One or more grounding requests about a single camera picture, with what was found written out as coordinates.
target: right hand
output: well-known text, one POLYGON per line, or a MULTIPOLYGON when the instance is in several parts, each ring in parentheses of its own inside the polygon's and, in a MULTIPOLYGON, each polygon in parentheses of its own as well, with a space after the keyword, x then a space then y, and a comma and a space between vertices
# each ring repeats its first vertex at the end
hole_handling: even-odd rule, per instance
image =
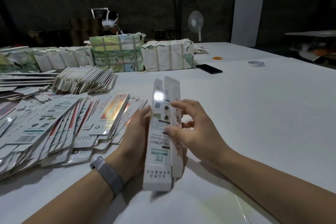
POLYGON ((217 169, 221 159, 233 150, 224 142, 212 120, 199 102, 189 99, 170 102, 193 121, 182 123, 182 128, 168 126, 166 133, 172 140, 182 142, 200 160, 217 169))

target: forearm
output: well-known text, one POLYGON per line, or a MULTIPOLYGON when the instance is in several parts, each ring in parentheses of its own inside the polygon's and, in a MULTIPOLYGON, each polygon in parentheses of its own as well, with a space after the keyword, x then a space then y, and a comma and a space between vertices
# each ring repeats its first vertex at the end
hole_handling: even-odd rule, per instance
POLYGON ((336 194, 231 152, 218 170, 282 223, 334 223, 336 194))
MULTIPOLYGON (((127 160, 116 150, 106 158, 123 181, 130 178, 127 160)), ((113 200, 114 195, 96 169, 74 183, 63 193, 29 217, 28 223, 91 223, 95 222, 113 200)))

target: barcode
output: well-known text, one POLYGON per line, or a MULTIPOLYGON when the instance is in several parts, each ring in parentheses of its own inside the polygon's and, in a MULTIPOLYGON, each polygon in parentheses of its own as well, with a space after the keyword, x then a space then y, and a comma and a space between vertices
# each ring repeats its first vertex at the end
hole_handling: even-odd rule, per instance
POLYGON ((31 142, 36 136, 20 136, 15 142, 31 142))

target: hand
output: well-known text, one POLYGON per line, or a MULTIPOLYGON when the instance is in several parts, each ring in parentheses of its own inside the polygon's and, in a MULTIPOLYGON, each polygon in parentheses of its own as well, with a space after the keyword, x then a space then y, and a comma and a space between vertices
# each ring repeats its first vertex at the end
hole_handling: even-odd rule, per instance
POLYGON ((168 126, 166 133, 172 140, 182 142, 200 160, 217 169, 223 155, 233 152, 224 142, 212 120, 199 102, 184 99, 170 102, 171 106, 181 109, 193 121, 182 123, 182 128, 168 126))
POLYGON ((127 182, 145 165, 151 107, 137 110, 132 116, 119 147, 105 160, 127 182))

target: left hand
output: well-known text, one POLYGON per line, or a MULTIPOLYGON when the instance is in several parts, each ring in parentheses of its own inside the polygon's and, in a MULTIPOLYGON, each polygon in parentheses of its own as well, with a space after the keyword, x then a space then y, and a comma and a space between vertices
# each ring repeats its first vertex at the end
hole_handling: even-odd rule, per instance
POLYGON ((119 147, 105 159, 125 183, 145 165, 151 111, 150 106, 137 110, 127 125, 119 147))

